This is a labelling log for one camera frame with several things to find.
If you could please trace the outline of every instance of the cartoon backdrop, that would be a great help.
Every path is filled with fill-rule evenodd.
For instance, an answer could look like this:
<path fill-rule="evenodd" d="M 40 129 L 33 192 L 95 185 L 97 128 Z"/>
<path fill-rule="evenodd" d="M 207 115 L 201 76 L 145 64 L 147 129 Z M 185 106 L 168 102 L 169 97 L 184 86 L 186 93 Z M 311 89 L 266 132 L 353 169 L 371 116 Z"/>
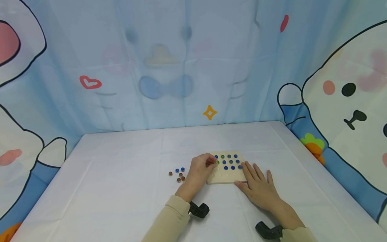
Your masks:
<path fill-rule="evenodd" d="M 83 134 L 267 120 L 386 229 L 386 6 L 3 0 L 0 241 Z"/>

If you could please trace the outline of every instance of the finger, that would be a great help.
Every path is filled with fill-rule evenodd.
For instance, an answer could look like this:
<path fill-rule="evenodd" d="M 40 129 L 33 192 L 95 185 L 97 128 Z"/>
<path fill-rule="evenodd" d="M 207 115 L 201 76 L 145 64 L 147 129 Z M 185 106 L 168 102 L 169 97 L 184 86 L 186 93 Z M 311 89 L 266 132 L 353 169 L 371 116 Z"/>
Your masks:
<path fill-rule="evenodd" d="M 247 169 L 250 171 L 251 176 L 254 178 L 254 180 L 259 181 L 259 180 L 260 180 L 260 177 L 259 177 L 258 174 L 255 172 L 255 170 L 252 168 L 252 166 L 250 165 L 250 163 L 249 163 L 248 161 L 245 161 L 245 164 L 246 164 L 246 166 L 247 166 Z"/>
<path fill-rule="evenodd" d="M 266 181 L 265 175 L 262 173 L 261 169 L 257 166 L 257 164 L 254 163 L 253 167 L 254 167 L 256 173 L 258 174 L 258 177 L 259 177 L 262 181 Z"/>
<path fill-rule="evenodd" d="M 216 160 L 211 160 L 211 159 L 208 159 L 208 160 L 206 160 L 206 164 L 214 164 L 216 162 Z"/>
<path fill-rule="evenodd" d="M 200 157 L 202 160 L 204 160 L 206 162 L 213 161 L 213 160 L 216 162 L 216 158 L 213 155 L 211 155 L 210 153 L 201 154 L 198 157 Z"/>
<path fill-rule="evenodd" d="M 243 182 L 240 182 L 240 181 L 235 181 L 234 184 L 244 193 L 246 194 L 246 196 L 250 196 L 250 193 L 251 193 L 251 189 L 246 185 L 244 184 Z"/>
<path fill-rule="evenodd" d="M 243 173 L 246 177 L 247 183 L 250 185 L 251 182 L 254 181 L 254 178 L 253 178 L 253 176 L 251 176 L 251 173 L 248 170 L 245 162 L 242 162 L 242 170 L 243 170 Z"/>
<path fill-rule="evenodd" d="M 267 170 L 267 182 L 271 185 L 274 185 L 273 176 L 271 175 L 270 170 Z"/>
<path fill-rule="evenodd" d="M 207 175 L 210 175 L 211 172 L 215 169 L 216 164 L 211 164 L 206 168 Z"/>

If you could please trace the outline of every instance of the black eye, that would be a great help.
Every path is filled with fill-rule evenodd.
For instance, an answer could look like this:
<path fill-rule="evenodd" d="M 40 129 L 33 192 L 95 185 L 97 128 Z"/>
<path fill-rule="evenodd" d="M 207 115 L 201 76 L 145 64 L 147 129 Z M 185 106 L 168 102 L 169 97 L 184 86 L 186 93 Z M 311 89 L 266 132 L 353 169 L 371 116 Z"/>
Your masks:
<path fill-rule="evenodd" d="M 136 32 L 131 30 L 131 29 L 127 29 L 125 31 L 125 36 L 126 36 L 126 39 L 132 43 L 132 44 L 136 44 L 137 43 L 137 35 L 136 35 Z"/>
<path fill-rule="evenodd" d="M 192 29 L 190 26 L 185 26 L 181 30 L 181 35 L 183 37 L 183 40 L 188 41 L 191 39 L 192 36 Z"/>
<path fill-rule="evenodd" d="M 385 124 L 383 127 L 383 134 L 387 137 L 387 124 Z"/>
<path fill-rule="evenodd" d="M 352 96 L 355 93 L 355 91 L 356 91 L 356 85 L 351 82 L 345 84 L 341 89 L 341 93 L 346 97 Z"/>

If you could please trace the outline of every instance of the black nose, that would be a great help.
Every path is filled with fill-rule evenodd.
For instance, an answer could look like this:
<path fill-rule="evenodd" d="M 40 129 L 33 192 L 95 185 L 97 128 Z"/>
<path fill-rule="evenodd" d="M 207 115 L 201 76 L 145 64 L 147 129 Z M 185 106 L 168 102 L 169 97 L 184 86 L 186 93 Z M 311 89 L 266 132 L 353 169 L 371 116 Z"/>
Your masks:
<path fill-rule="evenodd" d="M 355 130 L 355 127 L 353 126 L 352 123 L 355 120 L 365 121 L 366 119 L 367 119 L 367 115 L 365 115 L 365 113 L 363 113 L 362 111 L 359 111 L 359 110 L 355 110 L 353 112 L 353 116 L 352 116 L 351 120 L 344 119 L 344 122 L 348 125 L 348 127 L 350 127 L 350 129 Z"/>
<path fill-rule="evenodd" d="M 353 119 L 354 120 L 359 120 L 359 121 L 365 121 L 367 119 L 367 116 L 365 115 L 365 113 L 363 113 L 362 111 L 359 111 L 359 110 L 355 110 L 353 112 Z"/>

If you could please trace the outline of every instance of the red heart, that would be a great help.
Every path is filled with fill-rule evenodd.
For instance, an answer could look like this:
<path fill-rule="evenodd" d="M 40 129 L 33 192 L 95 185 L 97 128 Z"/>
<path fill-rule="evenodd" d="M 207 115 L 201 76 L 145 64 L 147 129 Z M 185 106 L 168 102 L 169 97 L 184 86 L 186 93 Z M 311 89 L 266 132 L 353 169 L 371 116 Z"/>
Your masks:
<path fill-rule="evenodd" d="M 280 28 L 281 33 L 285 30 L 286 25 L 288 24 L 288 21 L 289 21 L 289 15 L 286 14 L 284 16 L 284 20 L 282 20 L 282 23 L 281 23 L 281 28 Z"/>
<path fill-rule="evenodd" d="M 86 83 L 85 83 L 85 80 L 88 82 L 88 83 L 95 83 L 91 86 L 88 86 Z M 102 82 L 100 80 L 97 80 L 97 79 L 90 79 L 88 76 L 80 76 L 79 77 L 79 81 L 80 83 L 82 84 L 82 86 L 88 90 L 90 89 L 96 89 L 96 88 L 100 88 L 102 86 Z"/>

